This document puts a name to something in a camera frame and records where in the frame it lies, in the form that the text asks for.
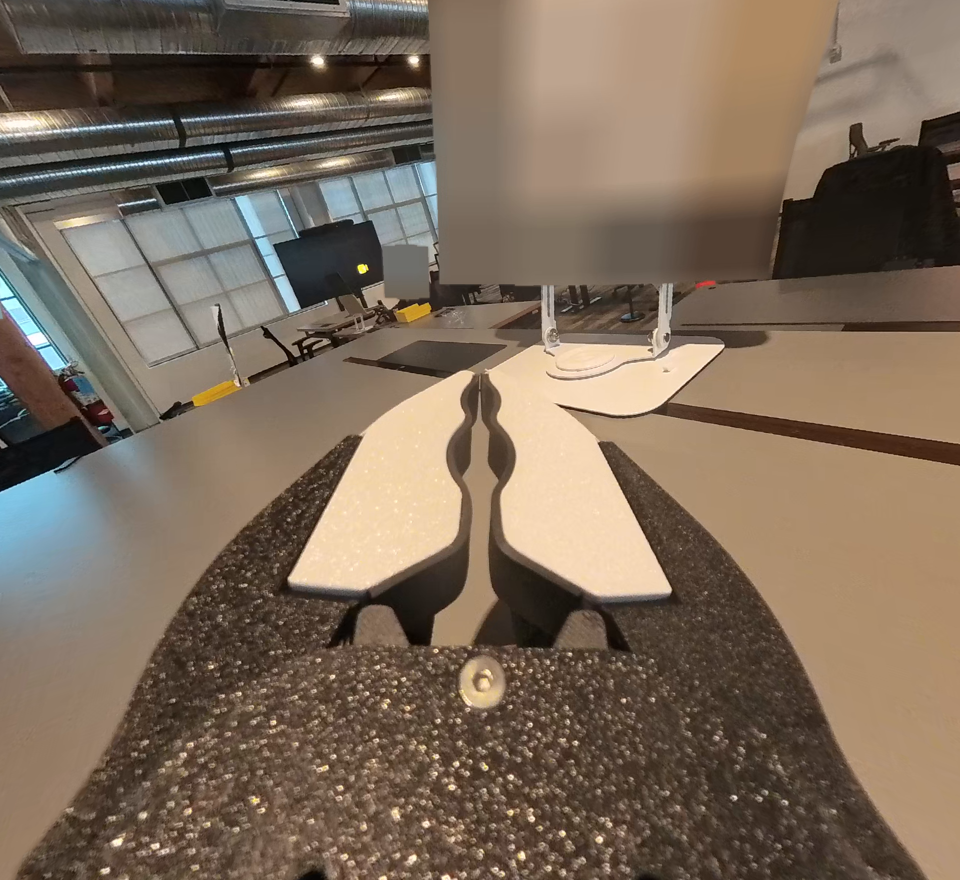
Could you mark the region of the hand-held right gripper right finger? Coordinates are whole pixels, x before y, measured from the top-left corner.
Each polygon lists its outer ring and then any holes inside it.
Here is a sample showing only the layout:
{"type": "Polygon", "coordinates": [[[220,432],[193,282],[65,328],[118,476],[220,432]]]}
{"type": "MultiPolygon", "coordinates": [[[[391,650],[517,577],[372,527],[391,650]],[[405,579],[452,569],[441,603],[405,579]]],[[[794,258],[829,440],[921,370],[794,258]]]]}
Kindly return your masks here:
{"type": "Polygon", "coordinates": [[[490,518],[498,550],[565,592],[600,604],[671,596],[671,585],[596,437],[500,370],[482,380],[490,518]]]}

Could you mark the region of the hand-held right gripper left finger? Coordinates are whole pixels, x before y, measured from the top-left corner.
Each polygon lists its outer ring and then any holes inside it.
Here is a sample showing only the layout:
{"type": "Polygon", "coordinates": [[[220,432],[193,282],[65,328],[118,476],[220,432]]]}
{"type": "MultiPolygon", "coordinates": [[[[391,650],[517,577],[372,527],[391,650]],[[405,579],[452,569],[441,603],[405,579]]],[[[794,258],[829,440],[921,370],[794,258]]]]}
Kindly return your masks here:
{"type": "Polygon", "coordinates": [[[393,406],[362,433],[291,574],[325,598],[452,601],[466,583],[464,475],[479,382],[469,371],[393,406]]]}

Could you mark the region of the white document stand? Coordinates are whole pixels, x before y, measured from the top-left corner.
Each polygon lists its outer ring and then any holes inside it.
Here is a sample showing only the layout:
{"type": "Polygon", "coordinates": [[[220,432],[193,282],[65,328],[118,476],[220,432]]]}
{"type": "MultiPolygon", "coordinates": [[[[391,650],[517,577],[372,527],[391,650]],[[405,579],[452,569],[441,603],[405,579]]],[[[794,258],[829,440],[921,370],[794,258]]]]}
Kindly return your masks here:
{"type": "Polygon", "coordinates": [[[487,379],[570,410],[616,418],[642,416],[666,405],[725,350],[702,336],[673,337],[674,286],[658,288],[654,331],[648,342],[562,342],[555,289],[541,288],[541,344],[499,364],[487,379]]]}

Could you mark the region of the black table panel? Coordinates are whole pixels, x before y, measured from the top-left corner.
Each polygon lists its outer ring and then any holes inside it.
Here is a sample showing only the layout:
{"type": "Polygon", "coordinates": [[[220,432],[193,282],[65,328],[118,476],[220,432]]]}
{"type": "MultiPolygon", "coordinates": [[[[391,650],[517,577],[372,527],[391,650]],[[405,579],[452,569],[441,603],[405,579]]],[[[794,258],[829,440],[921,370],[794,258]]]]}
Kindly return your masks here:
{"type": "Polygon", "coordinates": [[[345,362],[377,369],[411,373],[443,379],[469,371],[486,363],[505,349],[498,343],[419,340],[405,345],[384,357],[349,357],[345,362]]]}

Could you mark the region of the black office chair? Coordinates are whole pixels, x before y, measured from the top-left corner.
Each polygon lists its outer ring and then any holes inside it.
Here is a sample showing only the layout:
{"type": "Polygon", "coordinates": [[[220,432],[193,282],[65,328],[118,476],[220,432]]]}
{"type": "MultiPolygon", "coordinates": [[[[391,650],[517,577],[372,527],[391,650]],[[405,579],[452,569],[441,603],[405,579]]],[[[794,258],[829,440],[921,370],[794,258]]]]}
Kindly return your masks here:
{"type": "Polygon", "coordinates": [[[825,170],[812,197],[786,200],[772,277],[957,266],[959,220],[943,154],[899,146],[825,170]]]}

